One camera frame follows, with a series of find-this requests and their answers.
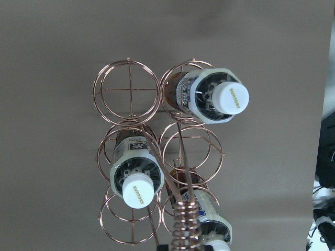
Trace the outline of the tea bottle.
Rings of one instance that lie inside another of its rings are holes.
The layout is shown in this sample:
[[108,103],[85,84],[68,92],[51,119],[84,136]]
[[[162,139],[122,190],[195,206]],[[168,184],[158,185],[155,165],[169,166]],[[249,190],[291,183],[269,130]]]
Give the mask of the tea bottle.
[[[185,173],[173,170],[170,175],[180,182],[186,183]],[[201,177],[195,173],[190,173],[192,183],[201,182]],[[198,201],[199,221],[202,234],[200,240],[205,245],[212,246],[214,250],[230,250],[229,245],[232,241],[232,226],[223,218],[222,210],[213,199],[210,193],[200,188],[193,188],[195,198]],[[180,191],[184,200],[189,200],[187,189]]]
[[226,68],[179,72],[167,79],[164,95],[169,105],[205,124],[230,121],[249,103],[249,92]]
[[111,189],[131,208],[148,206],[164,183],[164,174],[142,132],[120,131],[111,159]]

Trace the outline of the tea bottle front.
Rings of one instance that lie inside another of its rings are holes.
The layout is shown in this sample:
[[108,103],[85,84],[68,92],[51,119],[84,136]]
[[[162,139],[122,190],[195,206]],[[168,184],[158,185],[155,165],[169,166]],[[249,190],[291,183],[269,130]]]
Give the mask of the tea bottle front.
[[230,121],[249,103],[249,92],[226,68],[179,72],[167,79],[164,95],[169,105],[205,124]]

